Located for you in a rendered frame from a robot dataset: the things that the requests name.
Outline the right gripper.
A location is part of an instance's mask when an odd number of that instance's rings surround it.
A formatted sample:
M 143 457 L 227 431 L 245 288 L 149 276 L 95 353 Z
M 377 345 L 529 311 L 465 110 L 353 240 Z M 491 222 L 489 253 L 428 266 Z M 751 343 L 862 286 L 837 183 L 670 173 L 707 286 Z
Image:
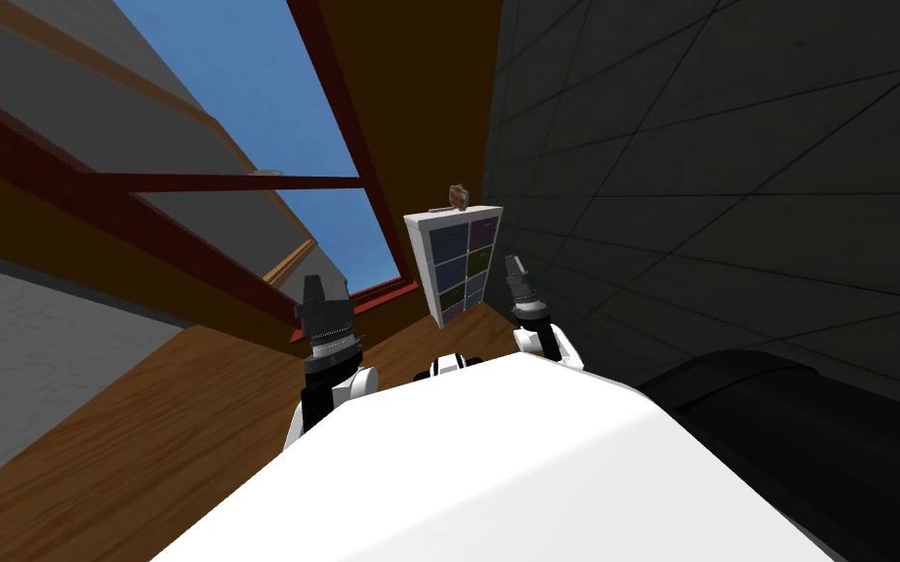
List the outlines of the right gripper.
M 511 300 L 517 307 L 530 308 L 538 300 L 538 292 L 532 278 L 517 255 L 505 257 L 506 281 L 511 292 Z

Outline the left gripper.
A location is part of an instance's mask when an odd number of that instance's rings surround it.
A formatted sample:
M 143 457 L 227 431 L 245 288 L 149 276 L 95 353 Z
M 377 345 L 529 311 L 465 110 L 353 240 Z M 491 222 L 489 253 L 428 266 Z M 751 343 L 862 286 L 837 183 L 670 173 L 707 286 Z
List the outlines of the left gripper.
M 304 277 L 302 304 L 295 306 L 304 338 L 339 339 L 352 333 L 354 300 L 327 301 L 324 284 L 318 274 Z

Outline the white cabinet with coloured boxes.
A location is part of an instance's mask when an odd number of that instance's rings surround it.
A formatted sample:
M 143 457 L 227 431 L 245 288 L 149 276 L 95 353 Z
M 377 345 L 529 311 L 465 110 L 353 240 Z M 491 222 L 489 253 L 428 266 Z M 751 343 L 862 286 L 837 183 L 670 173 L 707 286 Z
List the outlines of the white cabinet with coloured boxes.
M 406 215 L 404 221 L 429 312 L 438 328 L 483 300 L 503 209 L 474 205 L 459 184 L 448 207 Z

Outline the red-framed window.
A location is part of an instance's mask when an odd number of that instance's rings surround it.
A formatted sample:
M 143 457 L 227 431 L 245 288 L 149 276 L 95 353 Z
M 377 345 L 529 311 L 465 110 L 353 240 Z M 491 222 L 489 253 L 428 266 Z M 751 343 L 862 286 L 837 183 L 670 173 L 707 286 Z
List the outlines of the red-framed window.
M 341 275 L 116 0 L 0 0 L 0 260 L 86 300 L 293 354 Z

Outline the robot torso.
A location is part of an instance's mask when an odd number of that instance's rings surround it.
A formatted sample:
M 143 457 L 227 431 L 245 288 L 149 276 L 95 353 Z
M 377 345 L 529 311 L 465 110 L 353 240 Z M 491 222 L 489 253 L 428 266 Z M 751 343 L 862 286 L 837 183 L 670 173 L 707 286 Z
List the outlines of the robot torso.
M 344 403 L 152 562 L 833 562 L 650 399 L 515 353 Z

